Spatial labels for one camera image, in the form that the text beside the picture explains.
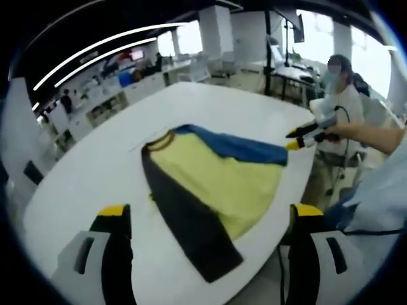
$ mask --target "blue fabric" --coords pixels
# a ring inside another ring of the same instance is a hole
[[[344,207],[343,205],[354,197],[357,187],[358,186],[355,186],[339,202],[324,213],[324,219],[327,225],[343,231],[350,224],[357,205],[352,205],[351,207]]]
[[[281,146],[244,139],[225,133],[213,133],[195,125],[183,125],[175,129],[177,134],[194,133],[220,157],[232,157],[253,163],[287,165],[287,149]]]
[[[133,78],[132,75],[128,72],[123,72],[119,74],[119,83],[120,86],[127,87],[128,85],[131,85],[133,83]]]

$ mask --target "floor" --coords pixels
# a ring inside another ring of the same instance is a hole
[[[231,76],[230,79],[212,78],[208,80],[207,83],[238,88],[259,94],[264,90],[264,77],[255,72],[240,72]],[[374,149],[368,149],[367,158],[364,162],[364,166],[366,167],[365,172],[379,166],[383,161],[383,154]],[[352,186],[355,169],[349,168],[345,170],[345,178],[338,181],[332,196],[325,195],[326,189],[329,188],[327,174],[324,165],[316,158],[312,168],[312,174],[302,198],[302,203],[315,205],[322,211],[327,209],[327,207],[338,201],[341,188]],[[286,290],[289,284],[288,250],[288,247],[282,247]],[[228,304],[280,304],[280,276],[279,260],[277,254],[273,253],[259,273]]]

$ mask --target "window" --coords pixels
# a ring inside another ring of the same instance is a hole
[[[174,51],[174,44],[172,42],[172,35],[171,32],[165,32],[161,34],[157,38],[158,43],[158,51],[160,52],[161,56],[175,56]]]
[[[198,20],[178,27],[177,35],[181,54],[196,54],[203,50]]]
[[[334,53],[333,46],[333,21],[331,17],[313,13],[311,11],[297,10],[301,14],[304,23],[303,43],[294,44],[293,25],[289,22],[288,52],[293,50],[305,59],[315,60],[324,64],[328,63],[329,57]],[[282,19],[283,50],[286,52],[286,20]]]
[[[352,68],[374,91],[387,98],[390,86],[391,57],[375,38],[355,28],[352,33]]]

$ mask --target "black pole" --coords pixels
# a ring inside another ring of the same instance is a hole
[[[289,67],[290,64],[288,62],[288,20],[286,19],[286,62],[284,64],[286,67]]]
[[[271,35],[271,25],[270,25],[270,10],[268,7],[265,8],[265,19],[266,19],[266,35],[267,37]],[[272,72],[272,51],[270,49],[270,44],[266,39],[266,51],[267,51],[267,64],[265,67],[266,75],[266,86],[265,86],[265,95],[270,96],[270,73]]]

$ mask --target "human arm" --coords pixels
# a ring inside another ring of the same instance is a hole
[[[406,130],[382,128],[368,125],[338,123],[329,127],[326,133],[365,143],[385,154],[391,154],[399,146]]]

